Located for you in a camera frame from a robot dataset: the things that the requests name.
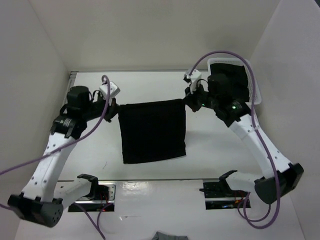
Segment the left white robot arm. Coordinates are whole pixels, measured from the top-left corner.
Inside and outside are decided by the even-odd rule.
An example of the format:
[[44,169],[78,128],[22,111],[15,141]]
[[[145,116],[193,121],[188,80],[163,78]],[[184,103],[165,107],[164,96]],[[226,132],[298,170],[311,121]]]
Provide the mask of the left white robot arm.
[[83,138],[88,121],[109,122],[116,115],[116,95],[120,88],[113,82],[90,92],[86,86],[71,87],[66,104],[52,123],[48,143],[39,164],[20,194],[12,194],[7,204],[22,220],[52,228],[64,209],[80,198],[93,200],[103,189],[97,177],[80,174],[63,188],[56,189],[64,165]]

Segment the black skirt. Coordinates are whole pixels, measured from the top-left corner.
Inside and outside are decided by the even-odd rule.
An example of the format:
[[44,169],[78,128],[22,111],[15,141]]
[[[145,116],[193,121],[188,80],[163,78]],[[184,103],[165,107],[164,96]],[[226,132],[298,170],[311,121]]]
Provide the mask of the black skirt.
[[118,121],[124,164],[186,155],[186,109],[182,99],[121,105]]

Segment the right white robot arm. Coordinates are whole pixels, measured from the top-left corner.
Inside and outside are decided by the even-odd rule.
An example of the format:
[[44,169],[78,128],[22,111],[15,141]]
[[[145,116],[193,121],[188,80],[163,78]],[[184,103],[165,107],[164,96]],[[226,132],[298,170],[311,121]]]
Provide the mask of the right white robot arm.
[[219,192],[231,196],[235,191],[256,193],[268,205],[294,190],[304,169],[286,158],[257,122],[247,103],[232,94],[231,84],[224,74],[214,74],[207,78],[208,88],[201,84],[202,74],[194,71],[184,75],[189,84],[185,89],[185,103],[193,112],[200,108],[212,109],[244,143],[257,161],[262,174],[254,175],[230,170],[219,177]]

